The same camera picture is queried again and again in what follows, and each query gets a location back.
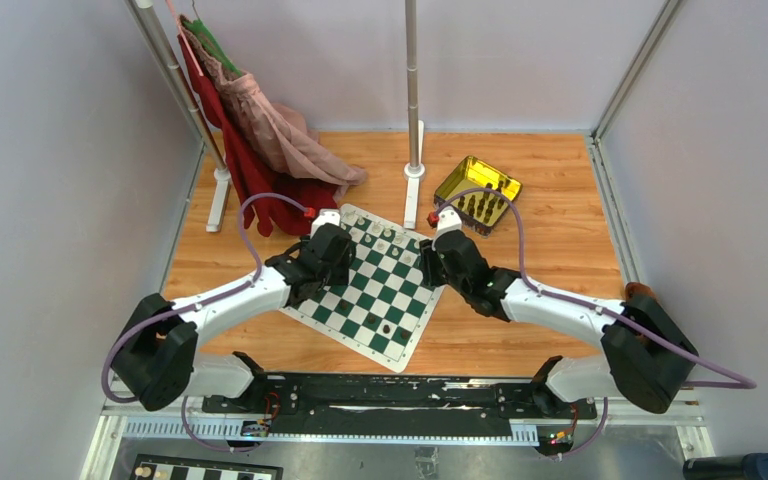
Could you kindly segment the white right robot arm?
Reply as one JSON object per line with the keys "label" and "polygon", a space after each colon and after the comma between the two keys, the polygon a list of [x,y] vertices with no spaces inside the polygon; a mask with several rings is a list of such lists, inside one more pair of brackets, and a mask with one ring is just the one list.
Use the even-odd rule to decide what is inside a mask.
{"label": "white right robot arm", "polygon": [[541,366],[530,393],[544,417],[586,397],[614,395],[663,414],[693,368],[670,348],[697,349],[649,293],[598,299],[548,287],[490,266],[460,230],[421,241],[420,267],[424,285],[451,287],[482,316],[543,326],[599,349],[586,358],[552,357]]}

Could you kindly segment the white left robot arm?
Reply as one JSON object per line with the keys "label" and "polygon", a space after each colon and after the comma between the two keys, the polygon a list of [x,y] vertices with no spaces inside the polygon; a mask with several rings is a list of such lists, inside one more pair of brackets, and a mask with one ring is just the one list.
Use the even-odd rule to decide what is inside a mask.
{"label": "white left robot arm", "polygon": [[[298,249],[258,264],[238,280],[176,301],[144,297],[105,359],[105,394],[117,403],[138,402],[147,411],[186,396],[222,396],[243,413],[258,411],[267,389],[255,379],[254,363],[240,354],[203,354],[201,347],[260,314],[297,307],[330,286],[346,285],[355,254],[351,235],[326,223]],[[130,396],[112,392],[112,375]]]}

